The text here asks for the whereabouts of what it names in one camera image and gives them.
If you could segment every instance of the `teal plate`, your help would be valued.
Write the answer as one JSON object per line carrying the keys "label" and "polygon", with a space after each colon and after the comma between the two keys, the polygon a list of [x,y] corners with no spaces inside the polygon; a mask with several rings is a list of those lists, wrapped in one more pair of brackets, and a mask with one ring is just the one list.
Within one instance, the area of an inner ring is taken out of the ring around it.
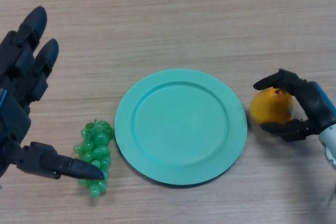
{"label": "teal plate", "polygon": [[157,182],[204,183],[229,169],[247,138],[245,110],[217,78],[170,69],[136,83],[117,109],[115,139],[124,158]]}

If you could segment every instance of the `grape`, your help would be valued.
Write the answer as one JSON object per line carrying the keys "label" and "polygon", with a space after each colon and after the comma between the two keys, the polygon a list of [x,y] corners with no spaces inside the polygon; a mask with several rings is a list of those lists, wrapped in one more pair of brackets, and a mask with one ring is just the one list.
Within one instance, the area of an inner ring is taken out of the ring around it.
{"label": "grape", "polygon": [[91,151],[94,148],[94,142],[93,141],[85,141],[83,143],[82,148],[83,148],[83,151],[85,151],[85,152]]}
{"label": "grape", "polygon": [[110,165],[111,165],[111,157],[110,156],[104,156],[104,157],[102,157],[101,158],[101,160],[100,160],[100,163],[101,164],[106,164],[108,167],[110,167]]}
{"label": "grape", "polygon": [[106,181],[109,178],[109,173],[107,170],[102,170],[102,172],[104,173],[104,180]]}
{"label": "grape", "polygon": [[100,159],[103,155],[103,150],[101,148],[101,146],[95,148],[93,151],[92,151],[92,157],[94,159]]}
{"label": "grape", "polygon": [[94,139],[95,139],[95,145],[96,146],[108,145],[109,144],[109,140],[104,133],[97,134]]}
{"label": "grape", "polygon": [[76,144],[74,146],[74,149],[73,149],[73,152],[76,153],[76,154],[80,154],[82,152],[83,148],[80,144]]}
{"label": "grape", "polygon": [[82,159],[83,159],[83,161],[90,163],[93,160],[92,152],[85,152]]}
{"label": "grape", "polygon": [[104,182],[104,181],[99,181],[99,182],[97,183],[97,185],[98,185],[99,190],[100,190],[100,192],[101,192],[102,194],[106,192],[106,190],[107,190],[106,182]]}
{"label": "grape", "polygon": [[100,168],[100,162],[98,160],[92,161],[91,164],[94,165],[95,167]]}
{"label": "grape", "polygon": [[89,194],[91,198],[97,198],[100,195],[99,186],[96,183],[92,183],[89,187]]}
{"label": "grape", "polygon": [[103,155],[109,155],[110,154],[110,149],[107,146],[101,146],[100,147],[101,152]]}

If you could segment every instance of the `plastic orange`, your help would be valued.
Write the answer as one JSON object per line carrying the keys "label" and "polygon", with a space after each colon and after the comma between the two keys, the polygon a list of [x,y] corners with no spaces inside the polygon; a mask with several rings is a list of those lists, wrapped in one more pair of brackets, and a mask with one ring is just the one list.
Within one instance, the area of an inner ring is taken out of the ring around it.
{"label": "plastic orange", "polygon": [[292,96],[279,89],[270,88],[259,92],[250,104],[249,113],[257,123],[284,124],[294,116],[295,105]]}

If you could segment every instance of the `yellow orange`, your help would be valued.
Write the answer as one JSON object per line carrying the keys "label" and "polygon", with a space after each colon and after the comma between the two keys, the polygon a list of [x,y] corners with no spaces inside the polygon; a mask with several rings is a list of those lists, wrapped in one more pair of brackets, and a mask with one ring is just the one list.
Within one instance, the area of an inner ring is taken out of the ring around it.
{"label": "yellow orange", "polygon": [[294,116],[295,105],[292,96],[279,89],[270,88],[260,91],[250,104],[249,113],[258,123],[284,124]]}

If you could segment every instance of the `blue stripe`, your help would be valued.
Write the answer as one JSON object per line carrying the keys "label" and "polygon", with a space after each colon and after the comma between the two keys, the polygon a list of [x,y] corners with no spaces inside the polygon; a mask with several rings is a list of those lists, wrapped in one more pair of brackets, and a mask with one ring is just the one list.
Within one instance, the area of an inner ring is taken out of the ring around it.
{"label": "blue stripe", "polygon": [[7,96],[7,90],[4,90],[4,92],[2,93],[1,100],[0,100],[0,108],[2,107],[2,104],[4,103],[6,96]]}
{"label": "blue stripe", "polygon": [[330,101],[326,93],[322,90],[322,88],[314,82],[314,85],[317,89],[317,91],[320,93],[322,100],[326,103],[326,105],[336,114],[336,108],[334,104]]}

